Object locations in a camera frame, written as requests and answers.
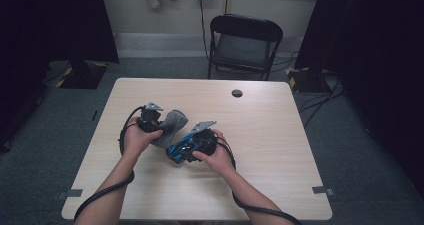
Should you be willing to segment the blue and black toy car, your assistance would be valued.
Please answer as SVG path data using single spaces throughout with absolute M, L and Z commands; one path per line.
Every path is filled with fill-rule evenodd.
M 176 144 L 171 145 L 166 149 L 166 155 L 168 158 L 176 164 L 185 162 L 184 156 L 192 153 L 192 144 L 189 142 L 189 135 L 179 140 Z

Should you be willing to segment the grey tape strip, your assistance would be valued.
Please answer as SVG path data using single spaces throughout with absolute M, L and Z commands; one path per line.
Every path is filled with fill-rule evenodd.
M 58 200 L 66 200 L 68 197 L 80 197 L 82 194 L 82 189 L 69 189 L 67 191 L 62 191 L 57 194 Z
M 335 191 L 332 188 L 327 188 L 325 186 L 315 186 L 312 187 L 314 194 L 326 194 L 327 196 L 335 195 Z

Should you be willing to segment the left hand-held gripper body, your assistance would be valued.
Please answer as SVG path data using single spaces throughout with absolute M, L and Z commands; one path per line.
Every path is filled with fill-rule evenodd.
M 162 110 L 162 107 L 153 102 L 149 102 L 143 106 L 141 116 L 137 119 L 138 127 L 147 133 L 157 131 L 159 129 L 159 118 Z

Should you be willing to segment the person's right hand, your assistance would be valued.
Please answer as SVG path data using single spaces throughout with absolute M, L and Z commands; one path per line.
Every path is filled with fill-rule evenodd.
M 229 147 L 221 131 L 212 129 L 218 145 L 212 155 L 206 155 L 200 151 L 194 151 L 192 155 L 205 162 L 213 171 L 226 178 L 235 172 L 232 164 L 231 156 L 229 155 Z

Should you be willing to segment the grey fluffy cloth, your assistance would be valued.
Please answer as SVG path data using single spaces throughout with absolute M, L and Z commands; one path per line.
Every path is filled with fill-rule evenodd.
M 165 120 L 159 125 L 162 135 L 154 139 L 152 144 L 167 149 L 173 144 L 176 134 L 188 123 L 186 115 L 179 110 L 170 111 Z

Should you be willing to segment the black folding chair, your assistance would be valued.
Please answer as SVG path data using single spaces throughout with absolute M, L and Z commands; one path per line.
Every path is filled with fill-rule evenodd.
M 208 78 L 220 67 L 260 74 L 269 79 L 273 62 L 283 39 L 282 28 L 273 21 L 223 14 L 210 22 L 211 42 Z

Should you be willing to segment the person's left hand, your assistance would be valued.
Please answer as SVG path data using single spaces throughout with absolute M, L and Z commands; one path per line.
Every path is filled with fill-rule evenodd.
M 151 142 L 159 138 L 162 134 L 162 130 L 151 133 L 142 131 L 137 125 L 137 117 L 131 118 L 124 135 L 124 152 L 122 157 L 126 159 L 137 159 Z

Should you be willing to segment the black curtain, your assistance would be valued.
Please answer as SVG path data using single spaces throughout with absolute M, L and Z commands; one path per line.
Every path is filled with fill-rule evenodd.
M 0 0 L 0 152 L 57 60 L 119 61 L 104 0 Z
M 295 66 L 340 73 L 424 198 L 424 0 L 317 0 Z

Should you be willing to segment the black stand base yellow tape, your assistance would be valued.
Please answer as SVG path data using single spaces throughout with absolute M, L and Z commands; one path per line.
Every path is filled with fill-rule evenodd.
M 309 68 L 285 70 L 288 83 L 294 92 L 300 93 L 328 93 L 330 88 L 321 72 Z
M 57 88 L 95 90 L 108 68 L 105 63 L 85 60 L 70 61 L 70 65 L 57 82 Z

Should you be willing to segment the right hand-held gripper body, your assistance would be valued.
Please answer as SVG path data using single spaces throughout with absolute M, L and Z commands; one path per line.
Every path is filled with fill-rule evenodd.
M 216 121 L 201 121 L 189 132 L 189 142 L 192 144 L 192 151 L 200 151 L 207 155 L 211 155 L 217 145 L 217 139 L 210 127 L 215 125 Z

